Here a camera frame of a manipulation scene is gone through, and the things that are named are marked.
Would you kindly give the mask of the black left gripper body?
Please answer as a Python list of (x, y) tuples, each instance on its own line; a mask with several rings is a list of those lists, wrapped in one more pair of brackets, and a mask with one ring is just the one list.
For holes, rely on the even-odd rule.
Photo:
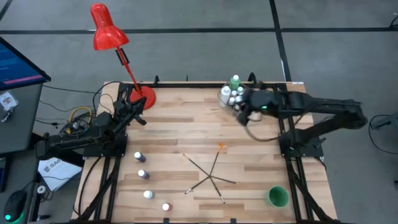
[(140, 103), (128, 102), (128, 101), (117, 101), (114, 103), (114, 118), (117, 124), (129, 124), (137, 112), (139, 111)]

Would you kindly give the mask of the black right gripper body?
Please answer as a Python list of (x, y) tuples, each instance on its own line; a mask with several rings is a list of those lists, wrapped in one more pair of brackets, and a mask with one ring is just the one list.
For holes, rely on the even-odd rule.
[(245, 93), (245, 114), (252, 112), (277, 118), (279, 116), (279, 101), (273, 91), (248, 90)]

